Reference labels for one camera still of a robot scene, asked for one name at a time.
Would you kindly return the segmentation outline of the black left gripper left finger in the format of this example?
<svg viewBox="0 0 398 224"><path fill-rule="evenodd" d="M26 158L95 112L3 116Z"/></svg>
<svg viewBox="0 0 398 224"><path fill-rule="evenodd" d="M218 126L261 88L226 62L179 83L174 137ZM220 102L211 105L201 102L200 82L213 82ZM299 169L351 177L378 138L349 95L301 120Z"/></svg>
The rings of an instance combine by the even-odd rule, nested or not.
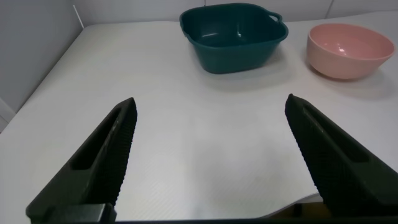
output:
<svg viewBox="0 0 398 224"><path fill-rule="evenodd" d="M137 122L118 103L26 208L32 223L112 223Z"/></svg>

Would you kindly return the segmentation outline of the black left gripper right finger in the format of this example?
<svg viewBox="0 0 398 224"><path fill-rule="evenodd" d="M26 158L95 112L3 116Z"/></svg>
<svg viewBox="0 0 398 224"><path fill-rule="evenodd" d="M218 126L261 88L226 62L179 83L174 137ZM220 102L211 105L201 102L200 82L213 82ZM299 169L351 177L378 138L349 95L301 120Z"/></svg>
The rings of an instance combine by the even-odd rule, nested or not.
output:
<svg viewBox="0 0 398 224"><path fill-rule="evenodd" d="M332 215L397 215L395 170L303 98L290 94L285 115Z"/></svg>

